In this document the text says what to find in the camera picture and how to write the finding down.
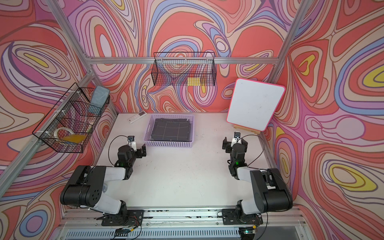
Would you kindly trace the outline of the dark grey pillowcase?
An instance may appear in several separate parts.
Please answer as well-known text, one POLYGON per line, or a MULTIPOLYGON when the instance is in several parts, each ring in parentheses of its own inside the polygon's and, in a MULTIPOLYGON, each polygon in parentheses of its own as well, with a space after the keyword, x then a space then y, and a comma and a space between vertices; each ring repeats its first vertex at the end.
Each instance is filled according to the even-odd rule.
POLYGON ((150 140, 162 142, 190 142, 191 127, 191 122, 188 119, 155 119, 150 140))

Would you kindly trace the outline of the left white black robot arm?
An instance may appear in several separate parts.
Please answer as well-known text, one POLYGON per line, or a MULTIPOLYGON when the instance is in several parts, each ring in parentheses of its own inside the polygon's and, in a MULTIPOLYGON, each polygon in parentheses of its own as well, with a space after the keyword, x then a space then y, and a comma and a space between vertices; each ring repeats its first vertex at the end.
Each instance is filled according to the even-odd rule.
POLYGON ((124 145, 118 149, 118 160, 112 167, 78 166, 61 192, 61 204, 89 208, 105 215, 126 215, 126 203, 106 193, 108 183, 128 180, 136 160, 146 156, 146 145, 140 149, 124 145))

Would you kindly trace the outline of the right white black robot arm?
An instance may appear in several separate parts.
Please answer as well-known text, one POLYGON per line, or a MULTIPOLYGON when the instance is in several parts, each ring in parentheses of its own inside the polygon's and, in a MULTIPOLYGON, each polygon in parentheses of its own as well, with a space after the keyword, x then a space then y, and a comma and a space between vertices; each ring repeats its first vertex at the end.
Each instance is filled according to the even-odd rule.
POLYGON ((230 154, 228 160, 229 171, 238 181, 251 184, 252 197, 248 200, 239 200, 235 214, 238 218, 254 214, 269 212, 285 212, 293 207, 293 197, 276 168, 251 168, 246 164, 245 153, 248 142, 240 137, 231 141, 224 138, 222 149, 230 154))

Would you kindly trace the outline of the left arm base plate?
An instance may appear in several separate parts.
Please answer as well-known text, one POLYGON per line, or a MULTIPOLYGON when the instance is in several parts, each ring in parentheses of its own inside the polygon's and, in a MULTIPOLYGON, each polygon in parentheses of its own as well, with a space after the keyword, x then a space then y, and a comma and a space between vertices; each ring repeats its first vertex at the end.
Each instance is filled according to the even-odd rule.
POLYGON ((103 227, 124 227, 140 226, 144 218, 144 210, 127 210, 122 214, 104 215, 102 220, 103 227))

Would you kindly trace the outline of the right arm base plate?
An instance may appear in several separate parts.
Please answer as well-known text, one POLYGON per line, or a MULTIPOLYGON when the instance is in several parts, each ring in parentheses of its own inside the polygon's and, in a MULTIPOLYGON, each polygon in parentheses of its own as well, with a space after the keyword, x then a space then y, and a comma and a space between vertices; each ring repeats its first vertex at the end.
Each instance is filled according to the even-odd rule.
POLYGON ((246 215, 241 209, 222 209, 221 217, 224 225, 262 225, 263 218, 260 214, 246 215))

